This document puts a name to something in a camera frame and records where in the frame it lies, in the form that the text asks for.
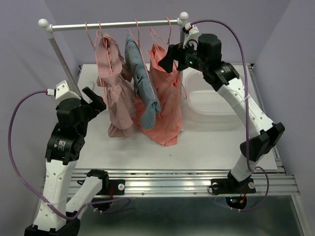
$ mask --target cable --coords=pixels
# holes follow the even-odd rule
[[[247,78],[247,72],[246,72],[246,64],[245,64],[245,56],[244,56],[244,51],[243,51],[243,47],[241,45],[240,39],[237,37],[236,33],[234,32],[234,30],[228,26],[226,23],[222,22],[222,21],[218,21],[218,20],[211,20],[211,19],[205,19],[205,20],[199,20],[199,21],[195,21],[192,22],[191,25],[196,25],[198,23],[203,23],[203,22],[213,22],[213,23],[218,23],[220,25],[223,25],[224,27],[226,27],[235,37],[237,44],[240,48],[241,51],[241,57],[242,57],[242,64],[243,64],[243,70],[244,70],[244,76],[245,76],[245,97],[248,97],[248,78]],[[245,110],[246,110],[246,162],[247,162],[247,168],[250,170],[250,172],[255,172],[256,169],[261,169],[264,174],[266,175],[266,180],[267,180],[267,189],[266,189],[266,194],[264,196],[264,198],[261,200],[261,202],[259,204],[257,204],[254,207],[251,207],[249,209],[246,210],[242,210],[242,211],[249,211],[252,209],[257,208],[259,205],[261,205],[261,203],[263,203],[268,195],[269,192],[269,178],[268,175],[266,173],[266,171],[260,167],[260,166],[256,166],[255,169],[253,170],[251,168],[250,165],[250,123],[249,123],[249,119],[250,119],[250,113],[249,113],[249,104],[248,104],[248,99],[245,99]]]
[[[31,191],[33,192],[37,197],[39,197],[43,202],[45,203],[50,203],[42,194],[40,194],[36,189],[34,189],[29,183],[27,183],[25,181],[25,179],[21,176],[16,164],[15,164],[15,161],[14,161],[14,158],[13,158],[13,154],[12,154],[12,140],[11,140],[11,136],[12,136],[12,126],[13,126],[13,122],[14,122],[14,118],[15,118],[15,115],[19,109],[19,107],[21,106],[21,104],[27,100],[29,97],[32,97],[33,95],[36,95],[36,94],[39,94],[39,93],[45,93],[47,94],[47,90],[40,90],[40,91],[36,91],[36,92],[32,92],[31,94],[27,95],[26,97],[22,98],[21,101],[19,101],[19,103],[16,105],[14,111],[13,111],[13,114],[12,114],[12,117],[11,117],[11,120],[10,120],[10,125],[9,125],[9,131],[8,131],[8,151],[9,151],[9,157],[10,157],[10,161],[11,161],[11,164],[12,164],[12,167],[17,175],[17,177],[20,179],[20,181]],[[123,208],[125,208],[126,206],[129,205],[131,199],[130,198],[121,198],[121,199],[115,199],[115,200],[109,200],[109,201],[103,201],[103,202],[95,202],[95,203],[88,203],[87,205],[88,206],[91,206],[91,205],[97,205],[97,204],[105,204],[105,203],[112,203],[112,202],[120,202],[120,201],[126,201],[127,200],[127,203],[122,206],[120,209],[117,209],[117,210],[113,210],[113,211],[110,211],[110,212],[106,212],[106,213],[115,213],[117,211],[120,211],[122,210]],[[80,207],[80,209],[78,210],[78,212],[75,214],[75,216],[73,217],[68,217],[66,215],[63,215],[60,211],[58,211],[53,205],[48,205],[48,207],[54,212],[56,213],[58,216],[60,216],[61,218],[63,219],[66,219],[66,220],[75,220],[78,215],[80,214],[80,212],[86,207],[86,205],[83,205]]]

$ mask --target cable connector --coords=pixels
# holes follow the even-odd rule
[[[55,96],[55,90],[51,88],[46,89],[46,95]]]

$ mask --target clothes rack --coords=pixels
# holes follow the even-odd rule
[[[188,14],[186,12],[182,12],[179,17],[175,20],[170,20],[171,25],[179,25],[180,28],[184,26],[188,22]],[[78,24],[78,25],[52,25],[46,19],[40,19],[38,21],[39,26],[41,26],[48,37],[48,40],[53,47],[59,62],[61,63],[63,70],[68,77],[68,81],[72,89],[80,96],[82,96],[81,91],[78,88],[77,82],[75,81],[64,57],[63,53],[61,52],[55,38],[54,32],[57,31],[68,31],[68,30],[85,30],[85,24]],[[131,22],[115,22],[115,23],[100,23],[103,29],[113,29],[113,28],[128,28],[128,27],[137,27],[137,23],[135,21]],[[139,27],[151,27],[151,26],[167,26],[169,25],[168,20],[156,20],[156,21],[138,21]],[[98,29],[99,24],[87,24],[89,29]],[[181,32],[180,35],[180,42],[184,41],[184,33]]]

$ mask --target screw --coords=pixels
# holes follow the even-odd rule
[[[249,183],[248,183],[248,187],[249,187],[250,189],[254,189],[254,188],[255,188],[254,182],[249,182]]]
[[[123,191],[125,189],[125,185],[123,183],[118,184],[118,189]]]

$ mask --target table top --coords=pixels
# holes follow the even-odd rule
[[[241,65],[236,70],[244,74]],[[183,80],[190,69],[184,71]],[[249,93],[257,102],[257,96],[250,79]],[[97,67],[84,64],[79,77],[80,89],[89,86],[101,95],[96,85]],[[233,126],[224,124],[196,123],[184,117],[184,130],[174,146],[161,146],[137,128],[129,138],[109,138],[108,110],[103,111],[89,123],[85,146],[81,150],[77,169],[107,170],[229,170],[240,156],[239,145],[245,140],[245,128],[241,122]],[[266,170],[275,170],[275,155],[271,151],[259,162]]]

